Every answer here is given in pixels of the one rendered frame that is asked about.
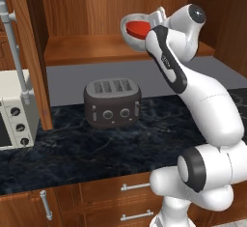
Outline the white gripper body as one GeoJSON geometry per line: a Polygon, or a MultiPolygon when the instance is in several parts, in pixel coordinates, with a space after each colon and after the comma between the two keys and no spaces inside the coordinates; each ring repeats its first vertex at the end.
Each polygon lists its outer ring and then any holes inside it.
{"type": "Polygon", "coordinates": [[[160,25],[167,18],[165,9],[159,7],[155,12],[149,15],[149,23],[151,28],[154,28],[157,25],[160,25]]]}

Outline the dark grey toaster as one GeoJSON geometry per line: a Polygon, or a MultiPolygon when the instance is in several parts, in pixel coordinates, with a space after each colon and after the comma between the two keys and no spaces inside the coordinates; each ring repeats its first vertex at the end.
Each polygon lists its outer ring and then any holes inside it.
{"type": "Polygon", "coordinates": [[[85,117],[94,128],[117,128],[140,118],[142,93],[129,78],[90,82],[84,89],[85,117]]]}

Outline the white toaster oven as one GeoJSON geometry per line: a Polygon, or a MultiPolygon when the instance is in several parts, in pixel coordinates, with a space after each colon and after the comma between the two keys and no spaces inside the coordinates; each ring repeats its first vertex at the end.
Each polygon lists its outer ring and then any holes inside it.
{"type": "Polygon", "coordinates": [[[30,103],[22,95],[16,71],[0,71],[0,151],[33,147],[40,121],[28,70],[23,70],[30,103]]]}

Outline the open wooden cabinet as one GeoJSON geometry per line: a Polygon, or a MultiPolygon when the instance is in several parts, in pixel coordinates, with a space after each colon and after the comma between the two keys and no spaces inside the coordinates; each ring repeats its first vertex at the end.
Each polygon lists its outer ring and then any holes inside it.
{"type": "Polygon", "coordinates": [[[206,13],[199,56],[214,56],[228,0],[33,0],[44,62],[48,66],[146,59],[121,36],[127,14],[150,14],[162,6],[167,15],[186,4],[206,13]]]}

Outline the wooden base cabinet door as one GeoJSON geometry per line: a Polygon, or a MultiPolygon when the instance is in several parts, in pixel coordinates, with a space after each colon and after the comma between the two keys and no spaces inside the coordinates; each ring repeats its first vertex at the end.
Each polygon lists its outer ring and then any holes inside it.
{"type": "Polygon", "coordinates": [[[54,189],[44,191],[51,220],[47,218],[41,189],[30,190],[0,196],[0,227],[64,227],[54,189]]]}

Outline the wooden drawer front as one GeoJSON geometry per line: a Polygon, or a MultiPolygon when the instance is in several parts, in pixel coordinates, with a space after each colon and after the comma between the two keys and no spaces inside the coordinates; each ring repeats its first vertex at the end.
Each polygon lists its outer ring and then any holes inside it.
{"type": "Polygon", "coordinates": [[[122,190],[123,184],[127,187],[147,184],[150,179],[150,172],[119,176],[109,179],[102,179],[81,183],[81,191],[84,202],[104,202],[109,200],[130,200],[135,197],[141,199],[156,199],[150,186],[122,190]]]}
{"type": "Polygon", "coordinates": [[[160,201],[150,200],[147,202],[125,204],[108,209],[95,211],[86,214],[87,227],[149,227],[151,220],[160,211],[162,203],[160,201]],[[121,217],[133,216],[146,213],[147,210],[152,215],[142,216],[134,219],[121,221],[121,217]]]}

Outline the white bowl with red inside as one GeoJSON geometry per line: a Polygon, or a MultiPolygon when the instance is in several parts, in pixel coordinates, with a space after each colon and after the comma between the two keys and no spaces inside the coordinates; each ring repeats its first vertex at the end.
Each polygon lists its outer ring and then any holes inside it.
{"type": "Polygon", "coordinates": [[[147,14],[128,14],[121,21],[123,40],[136,51],[145,51],[145,37],[151,29],[147,14]]]}

